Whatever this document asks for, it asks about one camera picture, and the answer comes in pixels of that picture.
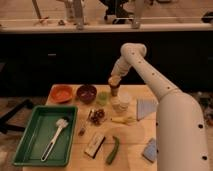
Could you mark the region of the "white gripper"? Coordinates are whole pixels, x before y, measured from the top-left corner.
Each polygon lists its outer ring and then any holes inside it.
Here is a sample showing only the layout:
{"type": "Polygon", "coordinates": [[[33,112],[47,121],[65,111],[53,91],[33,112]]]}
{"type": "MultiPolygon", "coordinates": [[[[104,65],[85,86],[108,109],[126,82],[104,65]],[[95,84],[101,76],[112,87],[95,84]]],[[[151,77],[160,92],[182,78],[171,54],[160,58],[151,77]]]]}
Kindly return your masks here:
{"type": "Polygon", "coordinates": [[[124,57],[120,57],[115,62],[111,75],[125,77],[128,74],[130,68],[131,68],[131,65],[127,62],[127,60],[124,57]]]}

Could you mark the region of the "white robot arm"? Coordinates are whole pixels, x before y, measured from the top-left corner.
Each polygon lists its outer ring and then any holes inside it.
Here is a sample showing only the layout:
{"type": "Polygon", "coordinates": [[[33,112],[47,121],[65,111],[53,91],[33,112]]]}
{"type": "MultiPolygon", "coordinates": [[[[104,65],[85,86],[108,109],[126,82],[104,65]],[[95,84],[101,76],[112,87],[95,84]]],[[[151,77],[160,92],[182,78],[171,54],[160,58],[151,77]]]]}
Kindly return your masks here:
{"type": "Polygon", "coordinates": [[[111,75],[124,77],[133,67],[158,100],[157,171],[210,171],[206,129],[199,103],[167,79],[144,57],[141,43],[125,43],[111,75]]]}

